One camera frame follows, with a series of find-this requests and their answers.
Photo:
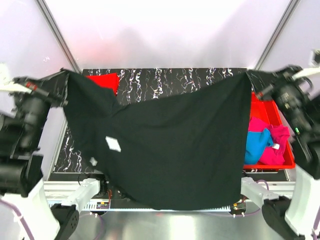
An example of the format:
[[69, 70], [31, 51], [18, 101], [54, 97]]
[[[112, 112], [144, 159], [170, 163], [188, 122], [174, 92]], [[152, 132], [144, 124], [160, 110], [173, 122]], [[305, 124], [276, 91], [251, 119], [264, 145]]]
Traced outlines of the black t shirt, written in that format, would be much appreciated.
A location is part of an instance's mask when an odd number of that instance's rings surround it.
[[121, 105], [114, 92], [69, 72], [64, 114], [86, 163], [156, 210], [236, 203], [250, 121], [246, 73], [200, 90]]

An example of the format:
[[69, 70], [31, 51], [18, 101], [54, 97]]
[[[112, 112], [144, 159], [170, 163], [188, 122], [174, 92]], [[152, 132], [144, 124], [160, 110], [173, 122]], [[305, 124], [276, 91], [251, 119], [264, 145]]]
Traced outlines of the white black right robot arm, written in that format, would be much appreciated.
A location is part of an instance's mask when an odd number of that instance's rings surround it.
[[268, 226], [285, 240], [318, 240], [320, 238], [320, 97], [309, 98], [314, 88], [310, 76], [318, 67], [289, 65], [277, 71], [248, 70], [252, 88], [259, 100], [273, 100], [294, 131], [291, 144], [296, 180], [292, 197], [278, 195], [243, 177], [227, 185], [228, 195], [241, 195], [254, 202]]

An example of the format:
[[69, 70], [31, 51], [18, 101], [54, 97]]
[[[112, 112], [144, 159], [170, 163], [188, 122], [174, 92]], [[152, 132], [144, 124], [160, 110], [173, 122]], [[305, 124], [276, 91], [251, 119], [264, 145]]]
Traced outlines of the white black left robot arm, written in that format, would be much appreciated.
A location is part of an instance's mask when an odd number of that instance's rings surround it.
[[27, 240], [67, 240], [76, 230], [74, 204], [49, 206], [44, 190], [39, 143], [51, 108], [67, 105], [67, 69], [34, 79], [2, 81], [14, 100], [14, 116], [0, 116], [0, 202], [12, 209]]

